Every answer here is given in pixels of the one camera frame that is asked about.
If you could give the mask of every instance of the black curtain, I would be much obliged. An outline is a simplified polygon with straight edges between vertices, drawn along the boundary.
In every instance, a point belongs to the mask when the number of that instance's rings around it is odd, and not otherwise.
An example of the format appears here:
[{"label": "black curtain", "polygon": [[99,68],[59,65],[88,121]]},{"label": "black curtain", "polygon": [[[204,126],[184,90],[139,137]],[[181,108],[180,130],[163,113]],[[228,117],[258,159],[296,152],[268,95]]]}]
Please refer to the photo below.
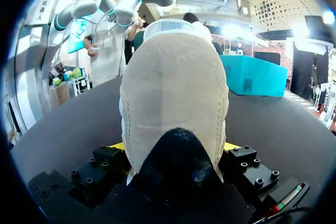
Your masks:
[{"label": "black curtain", "polygon": [[310,78],[315,54],[300,51],[294,46],[293,50],[293,76],[290,91],[305,99],[310,94]]},{"label": "black curtain", "polygon": [[254,52],[254,58],[280,65],[280,54],[275,52]]},{"label": "black curtain", "polygon": [[326,52],[324,55],[316,56],[317,82],[320,84],[328,82],[328,65],[328,49],[326,47]]}]

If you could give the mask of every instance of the white shirt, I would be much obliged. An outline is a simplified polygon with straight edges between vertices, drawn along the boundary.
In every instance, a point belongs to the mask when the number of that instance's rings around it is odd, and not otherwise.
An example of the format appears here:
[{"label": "white shirt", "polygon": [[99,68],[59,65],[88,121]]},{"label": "white shirt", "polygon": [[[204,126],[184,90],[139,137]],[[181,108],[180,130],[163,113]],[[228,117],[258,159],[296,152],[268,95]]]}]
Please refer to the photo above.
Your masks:
[{"label": "white shirt", "polygon": [[198,35],[202,38],[204,38],[205,40],[207,40],[209,43],[212,44],[212,37],[211,37],[211,33],[209,28],[207,28],[206,26],[204,26],[201,22],[196,21],[194,23],[192,23],[194,28],[196,29]]},{"label": "white shirt", "polygon": [[[98,23],[103,15],[103,12],[96,12],[91,21]],[[123,34],[113,30],[113,26],[114,24],[104,17],[98,26],[89,23],[86,31],[86,36],[92,36],[92,44],[99,47],[98,55],[90,57],[92,72],[90,79],[94,87],[116,76],[122,76],[126,68],[125,40],[131,28]]]}]

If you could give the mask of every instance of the black panel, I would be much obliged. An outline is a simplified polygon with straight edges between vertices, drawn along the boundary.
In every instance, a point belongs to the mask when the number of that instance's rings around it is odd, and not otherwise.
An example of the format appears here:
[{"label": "black panel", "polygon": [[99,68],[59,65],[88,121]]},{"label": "black panel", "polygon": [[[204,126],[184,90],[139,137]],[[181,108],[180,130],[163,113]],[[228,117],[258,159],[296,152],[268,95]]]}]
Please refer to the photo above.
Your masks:
[{"label": "black panel", "polygon": [[275,52],[254,52],[254,58],[280,65],[280,54]]},{"label": "black panel", "polygon": [[315,55],[312,52],[293,50],[293,75],[290,91],[305,99],[309,98],[312,65]]},{"label": "black panel", "polygon": [[317,81],[322,84],[328,82],[328,50],[324,55],[316,55]]},{"label": "black panel", "polygon": [[[267,32],[258,34],[258,36],[262,37],[264,39],[268,39],[268,40],[286,40],[286,38],[293,37],[293,32],[292,32],[291,29],[277,30],[277,31],[267,31]],[[331,33],[322,33],[322,32],[318,32],[318,31],[310,31],[310,35],[309,35],[308,38],[333,43]]]},{"label": "black panel", "polygon": [[310,31],[321,31],[327,33],[329,30],[321,16],[305,16],[307,28]]}]

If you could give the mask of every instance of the floor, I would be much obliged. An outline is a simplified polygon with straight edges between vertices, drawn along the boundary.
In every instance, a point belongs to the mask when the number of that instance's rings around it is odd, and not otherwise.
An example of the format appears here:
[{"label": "floor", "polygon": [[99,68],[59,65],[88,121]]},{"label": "floor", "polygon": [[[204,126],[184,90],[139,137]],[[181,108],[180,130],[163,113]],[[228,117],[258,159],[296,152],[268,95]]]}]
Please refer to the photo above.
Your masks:
[{"label": "floor", "polygon": [[315,107],[313,104],[311,104],[308,100],[290,92],[290,91],[285,91],[285,94],[283,97],[287,98],[288,100],[296,103],[297,105],[303,107],[305,110],[308,110],[310,113],[314,114],[317,118],[320,117],[320,113],[315,111]]}]

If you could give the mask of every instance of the sign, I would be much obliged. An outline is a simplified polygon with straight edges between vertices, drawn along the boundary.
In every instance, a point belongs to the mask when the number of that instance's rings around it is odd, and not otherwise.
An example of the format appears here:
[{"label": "sign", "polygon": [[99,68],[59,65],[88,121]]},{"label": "sign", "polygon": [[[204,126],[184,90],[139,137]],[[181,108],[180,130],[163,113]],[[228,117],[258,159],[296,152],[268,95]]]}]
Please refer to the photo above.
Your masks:
[{"label": "sign", "polygon": [[32,19],[27,25],[50,24],[55,14],[55,8],[59,0],[39,0]]}]

